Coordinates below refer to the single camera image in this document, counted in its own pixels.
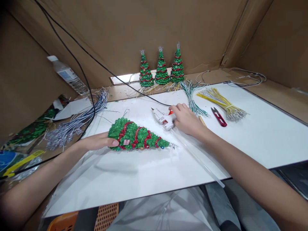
scissors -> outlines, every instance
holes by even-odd
[[[217,118],[218,122],[220,123],[220,125],[222,127],[226,127],[227,123],[225,122],[225,120],[222,118],[222,116],[220,115],[220,113],[218,112],[218,110],[216,108],[211,108],[212,112],[214,113],[215,117]]]

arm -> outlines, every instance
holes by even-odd
[[[107,133],[82,139],[24,179],[1,198],[1,212],[9,225],[20,228],[51,190],[89,150],[114,147],[119,142]]]
[[[203,126],[185,104],[169,109],[176,114],[175,126],[202,142],[281,230],[308,230],[308,202],[305,199],[263,165]]]

green fabric decoration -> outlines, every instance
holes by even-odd
[[[168,75],[167,72],[166,62],[164,59],[162,47],[159,47],[159,57],[155,75],[155,82],[157,84],[167,84],[170,82],[170,76]]]
[[[56,110],[54,108],[50,108],[36,121],[18,132],[10,141],[6,143],[6,146],[9,147],[14,144],[23,144],[39,137],[48,127],[48,123],[46,123],[48,119],[45,119],[45,117],[53,118],[55,115]]]
[[[149,68],[149,64],[145,58],[144,50],[141,51],[141,64],[140,64],[140,86],[150,87],[154,85],[153,76]]]
[[[108,137],[119,141],[117,147],[110,147],[110,149],[116,151],[121,149],[147,149],[152,147],[164,149],[164,147],[169,146],[168,141],[163,140],[153,132],[144,127],[139,127],[134,122],[123,117],[117,119],[112,124]]]
[[[181,82],[184,80],[183,63],[180,52],[180,45],[175,52],[175,57],[172,65],[172,71],[170,74],[171,82]]]

green christmas tree decoration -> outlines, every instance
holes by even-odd
[[[144,50],[141,50],[141,64],[140,64],[140,86],[150,87],[154,85],[153,76],[149,68],[149,64],[145,58]]]
[[[170,74],[171,82],[181,82],[184,80],[183,63],[180,52],[180,43],[177,44],[174,61],[172,64],[172,71]]]
[[[167,73],[166,62],[164,59],[163,48],[159,47],[158,64],[155,75],[155,82],[157,84],[167,84],[170,82],[170,77]]]
[[[126,118],[119,118],[109,129],[108,137],[119,141],[117,147],[110,147],[112,150],[120,151],[129,149],[162,148],[169,146],[169,142],[163,140],[145,127],[139,127],[133,121]]]

wooden stick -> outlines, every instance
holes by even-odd
[[[202,117],[199,116],[198,118],[199,118],[200,122],[201,122],[204,126],[206,126],[206,125],[205,125],[205,122],[204,122],[203,119],[202,119]]]

